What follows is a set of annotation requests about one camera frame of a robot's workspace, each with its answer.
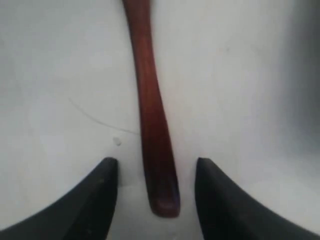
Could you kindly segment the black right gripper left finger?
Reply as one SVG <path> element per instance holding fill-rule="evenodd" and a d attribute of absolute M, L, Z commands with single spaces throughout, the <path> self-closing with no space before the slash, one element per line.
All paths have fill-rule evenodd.
<path fill-rule="evenodd" d="M 1 230 L 2 240 L 105 240 L 118 194 L 118 161 L 104 158 L 78 185 L 40 212 Z"/>

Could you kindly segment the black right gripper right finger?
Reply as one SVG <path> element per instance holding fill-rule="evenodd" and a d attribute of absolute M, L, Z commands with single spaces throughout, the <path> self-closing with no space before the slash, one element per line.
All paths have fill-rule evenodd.
<path fill-rule="evenodd" d="M 195 204 L 205 240 L 318 240 L 251 197 L 211 159 L 198 158 Z"/>

